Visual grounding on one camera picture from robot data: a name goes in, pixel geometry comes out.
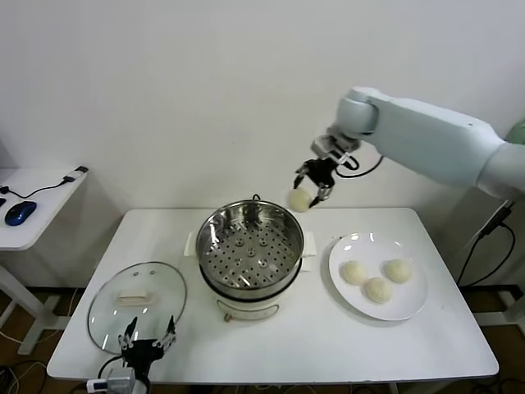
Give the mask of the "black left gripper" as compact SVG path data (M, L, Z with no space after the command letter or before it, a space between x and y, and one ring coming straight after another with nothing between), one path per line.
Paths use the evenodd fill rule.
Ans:
M134 317L124 333L118 336L118 343L122 349L125 366L134 370L137 380L148 382L152 364L164 356L163 349L169 349L176 341L176 324L171 316L165 335L161 339L134 341L136 324L137 318Z

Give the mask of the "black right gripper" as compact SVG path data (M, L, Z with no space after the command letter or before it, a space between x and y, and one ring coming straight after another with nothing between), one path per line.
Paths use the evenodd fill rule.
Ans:
M335 185L332 174L336 168L337 163L330 158L310 159L295 171L293 188L297 189L307 175L307 177L318 187L317 195L310 203L310 206L314 207L330 197L332 187Z

